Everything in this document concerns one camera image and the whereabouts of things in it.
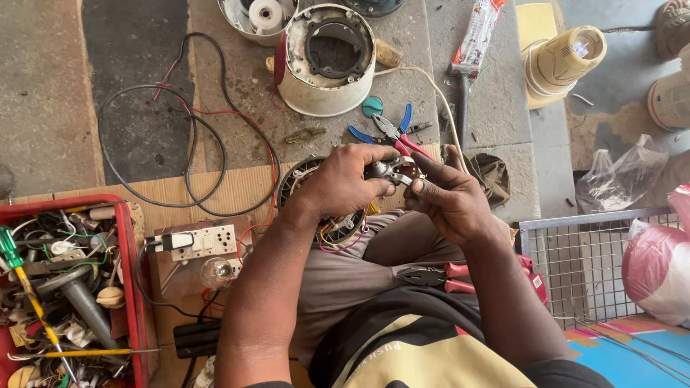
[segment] black wire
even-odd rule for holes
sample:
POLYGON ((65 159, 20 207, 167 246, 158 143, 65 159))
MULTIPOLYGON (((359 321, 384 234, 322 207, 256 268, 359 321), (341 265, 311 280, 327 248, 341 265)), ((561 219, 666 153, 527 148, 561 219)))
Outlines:
MULTIPOLYGON (((218 294, 220 294, 220 290, 216 290, 213 297, 209 300, 209 303, 204 304, 204 307, 201 308, 201 311, 199 312, 199 317, 197 318, 197 323, 202 323, 204 321, 204 312, 206 312, 208 306, 215 301, 215 298, 218 298, 218 294)), ((187 368, 187 374, 184 375, 184 380, 182 381, 181 388, 187 388, 187 386, 189 385, 189 380, 192 378, 192 372, 194 371, 194 366, 196 364, 197 357, 194 356, 189 360, 189 367, 187 368)))
MULTIPOLYGON (((151 300, 151 298, 148 297, 148 294, 146 291, 144 291, 144 288, 141 286, 141 281, 139 281, 139 265, 141 265, 141 257, 144 255, 144 249, 146 249, 147 246, 151 245, 160 245, 161 243, 151 243, 151 244, 144 244, 140 249, 139 249, 139 254, 137 255, 137 261, 135 262, 134 265, 134 281, 137 283, 137 288, 139 289, 139 292, 141 292, 141 296, 144 297, 146 302, 151 303, 154 306, 161 306, 161 307, 172 307, 175 310, 177 310, 178 313, 182 314, 183 316, 186 317, 192 317, 192 318, 199 318, 201 315, 195 315, 195 314, 187 314, 184 311, 182 311, 179 307, 175 306, 172 303, 160 303, 160 302, 154 302, 151 300)), ((213 319, 213 320, 220 320, 220 318, 216 317, 209 317, 209 316, 202 316, 203 318, 208 318, 208 319, 213 319)))
MULTIPOLYGON (((207 39, 216 48, 216 51, 218 52, 218 56, 220 59, 220 65, 221 65, 220 85, 221 85, 221 89, 223 91, 223 96, 225 97, 226 102, 232 108, 232 110, 239 112, 239 109, 233 104, 232 100, 230 99, 230 95, 228 94, 228 89, 227 89, 226 81, 225 81, 225 71, 226 70, 225 70, 225 56, 223 54, 223 50, 220 48, 218 43, 212 37, 210 37, 210 36, 208 36, 202 32, 191 32, 191 33, 185 35, 184 38, 182 39, 182 42, 180 43, 179 56, 177 58, 176 64, 178 64, 182 60, 182 57, 184 55, 184 44, 189 40, 190 37, 193 37, 193 36, 200 36, 200 37, 207 39)), ((266 197, 264 199, 262 199, 260 202, 258 202, 256 205, 254 205, 254 206, 252 206, 246 210, 239 211, 236 213, 218 213, 218 212, 211 211, 211 210, 207 209, 204 205, 202 205, 203 202, 205 202, 206 200, 208 200, 208 198, 210 198, 213 194, 215 194, 215 192, 218 190, 221 183, 223 182, 223 179, 225 178, 226 169, 228 166, 228 160, 227 160, 227 153, 228 152, 225 148, 225 144, 223 143, 223 140, 221 139, 220 135, 218 135, 218 133, 210 125, 208 125, 208 123, 206 123, 200 117, 191 113, 191 110, 188 112, 188 115, 192 120, 193 141, 192 141, 192 149, 190 151, 190 155, 188 158, 186 172, 184 175, 184 178, 185 178, 184 181, 185 181, 185 186, 187 188, 187 191, 189 192, 189 195, 192 198, 193 202, 188 203, 188 204, 167 204, 164 202, 158 202, 158 201, 151 200, 147 197, 144 197, 142 194, 136 192, 136 190, 134 190, 129 184, 127 184, 127 182, 125 182, 125 180, 122 178, 122 176, 115 169, 115 166, 112 164, 112 161, 110 160, 110 156, 109 156, 108 152, 106 151, 106 143, 105 143, 104 138, 103 138, 103 133, 101 131, 101 127, 103 126, 103 117, 104 117, 106 108, 110 105, 110 103, 112 103, 120 95, 127 93, 127 92, 130 92, 132 90, 138 90, 138 89, 165 90, 166 92, 170 92, 170 93, 178 96, 180 98, 180 100, 182 100, 182 103, 186 107, 188 107, 188 108, 190 107, 190 105, 187 104, 187 101, 176 90, 173 90, 171 88, 167 88, 165 86, 154 85, 154 84, 142 84, 142 85, 129 86, 129 87, 124 88, 118 92, 113 93, 111 96, 109 96, 106 99, 106 102, 103 105, 101 105, 101 107, 98 110, 97 119, 98 119, 98 138, 101 142, 101 152, 103 153, 103 159, 106 161, 108 167, 112 171, 113 175, 117 178, 117 180, 122 184, 122 186, 124 186, 132 194, 136 195, 139 199, 141 199, 144 202, 147 202, 149 204, 158 205, 158 206, 165 206, 165 207, 170 207, 170 208, 188 208, 188 207, 192 207, 192 206, 198 206, 199 208, 201 208, 205 212, 207 212, 211 215, 215 215, 217 217, 234 217, 236 215, 249 213, 250 211, 253 211, 256 208, 258 208, 259 206, 266 203, 273 196, 273 193, 278 189, 278 186, 280 185, 280 177, 282 176, 282 165, 280 163, 280 158, 278 157, 278 153, 276 152, 275 148, 271 144, 270 140, 259 129, 259 127, 256 126, 256 124, 254 124, 248 118, 241 116, 242 119, 266 142, 266 145, 268 146, 271 154, 273 155, 273 161, 275 161, 276 165, 278 166, 278 174, 277 174, 277 177, 275 179, 275 182, 273 183, 273 188, 266 195, 266 197), (218 141, 218 144, 220 145, 221 154, 223 157, 223 166, 221 168, 221 174, 220 174, 220 177, 218 178, 218 181, 216 182, 216 185, 213 187, 213 189, 211 189, 211 191, 206 196, 204 196, 200 200, 198 200, 194 196, 194 193, 192 192, 192 184, 191 184, 191 181, 189 178, 191 168, 192 168, 192 163, 194 160, 194 154, 195 154, 196 147, 197 147, 198 137, 199 137, 198 136, 197 122, 200 122, 202 125, 204 125, 213 134, 213 136, 216 138, 216 140, 218 141)))

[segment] person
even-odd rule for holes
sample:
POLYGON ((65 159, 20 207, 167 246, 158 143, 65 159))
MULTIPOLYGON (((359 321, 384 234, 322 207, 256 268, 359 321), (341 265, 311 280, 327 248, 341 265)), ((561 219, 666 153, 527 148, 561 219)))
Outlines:
POLYGON ((409 211, 367 217, 356 244, 327 253, 312 248, 318 222, 394 194, 363 172, 400 156, 388 146, 334 149, 230 288, 217 388, 291 387, 291 340, 316 387, 611 387, 573 361, 477 180, 454 146, 447 152, 445 165, 413 153, 427 180, 405 190, 409 211), (448 261, 467 263, 476 295, 396 282, 400 268, 448 261))

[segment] grey trousers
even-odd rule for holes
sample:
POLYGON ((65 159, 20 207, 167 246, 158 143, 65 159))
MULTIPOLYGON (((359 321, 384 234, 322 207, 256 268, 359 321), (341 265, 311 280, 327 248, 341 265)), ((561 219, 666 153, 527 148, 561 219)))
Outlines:
MULTIPOLYGON (((383 292, 410 285, 396 278, 401 269, 442 268, 447 262, 465 264, 460 248, 446 241, 425 214, 398 208, 369 216, 366 221, 368 230, 349 249, 326 253, 316 248, 309 253, 291 342, 307 369, 326 332, 350 311, 383 292)), ((471 283, 469 276, 459 280, 471 283)), ((477 306, 475 294, 452 295, 477 306)))

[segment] slipper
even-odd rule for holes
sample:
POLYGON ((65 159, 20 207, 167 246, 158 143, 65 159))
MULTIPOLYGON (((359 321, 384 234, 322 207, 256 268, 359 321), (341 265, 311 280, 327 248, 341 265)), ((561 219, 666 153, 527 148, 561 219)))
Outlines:
POLYGON ((669 0, 656 14, 656 46, 665 61, 678 57, 690 44, 690 3, 687 0, 669 0))

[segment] hand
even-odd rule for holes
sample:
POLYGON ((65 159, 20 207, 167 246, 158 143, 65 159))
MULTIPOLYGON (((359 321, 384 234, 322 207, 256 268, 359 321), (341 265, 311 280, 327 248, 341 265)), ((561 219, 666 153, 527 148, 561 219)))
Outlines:
POLYGON ((383 179, 364 180, 364 167, 399 157, 393 147, 345 144, 331 155, 295 191, 291 202, 305 204, 319 217, 343 217, 365 208, 374 198, 395 194, 395 185, 383 179))
POLYGON ((412 153, 427 179, 436 184, 413 180, 405 190, 405 206, 427 214, 441 235, 458 245, 494 235, 496 226, 479 182, 462 171, 455 146, 446 150, 445 165, 412 153))

